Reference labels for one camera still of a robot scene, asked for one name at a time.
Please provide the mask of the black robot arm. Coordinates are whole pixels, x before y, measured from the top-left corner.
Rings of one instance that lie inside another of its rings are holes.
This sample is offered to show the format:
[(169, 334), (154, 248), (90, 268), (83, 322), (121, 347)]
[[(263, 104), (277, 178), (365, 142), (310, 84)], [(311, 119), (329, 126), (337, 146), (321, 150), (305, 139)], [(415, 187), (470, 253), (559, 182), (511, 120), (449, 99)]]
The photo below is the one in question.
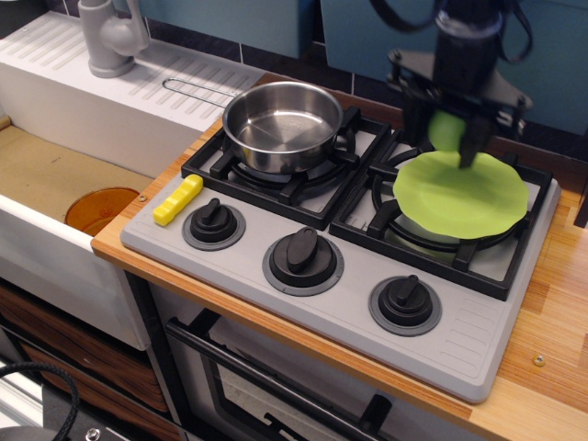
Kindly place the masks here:
[(514, 16), (526, 34), (531, 27), (516, 1), (436, 1), (431, 15), (421, 23), (401, 18), (388, 4), (377, 9), (393, 28), (415, 32), (434, 25), (432, 52), (395, 49), (390, 52), (388, 85), (401, 93), (404, 139), (412, 146), (431, 137), (430, 122), (437, 111), (465, 123), (458, 137), (459, 165), (472, 166), (498, 132), (518, 137), (523, 115), (532, 99), (509, 83), (497, 68), (498, 61), (519, 63), (533, 48), (527, 40), (521, 52), (508, 57), (503, 48), (506, 19)]

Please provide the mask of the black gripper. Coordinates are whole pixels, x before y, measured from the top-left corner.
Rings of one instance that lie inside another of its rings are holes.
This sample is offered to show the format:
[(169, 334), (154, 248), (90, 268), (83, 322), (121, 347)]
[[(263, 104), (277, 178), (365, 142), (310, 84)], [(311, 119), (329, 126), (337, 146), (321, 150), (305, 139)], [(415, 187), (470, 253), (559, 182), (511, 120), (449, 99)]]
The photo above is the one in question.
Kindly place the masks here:
[(431, 52), (389, 52), (388, 85), (401, 93), (403, 141), (412, 147), (428, 142), (428, 127), (437, 110), (468, 120), (459, 145), (460, 169), (470, 168), (492, 136), (492, 123), (501, 136), (520, 136), (526, 127), (524, 114), (532, 99), (510, 84), (496, 70), (468, 89), (467, 76), (458, 72), (448, 84), (434, 78)]

